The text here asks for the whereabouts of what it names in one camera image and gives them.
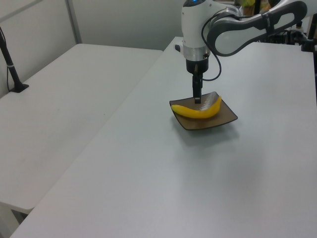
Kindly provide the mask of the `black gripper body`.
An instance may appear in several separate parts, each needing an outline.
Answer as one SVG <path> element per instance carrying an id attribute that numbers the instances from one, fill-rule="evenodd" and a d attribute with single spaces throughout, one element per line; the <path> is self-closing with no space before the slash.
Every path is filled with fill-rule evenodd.
<path id="1" fill-rule="evenodd" d="M 204 59 L 201 61 L 191 61 L 186 59 L 186 69 L 189 73 L 194 74 L 203 74 L 209 68 L 209 60 Z"/>

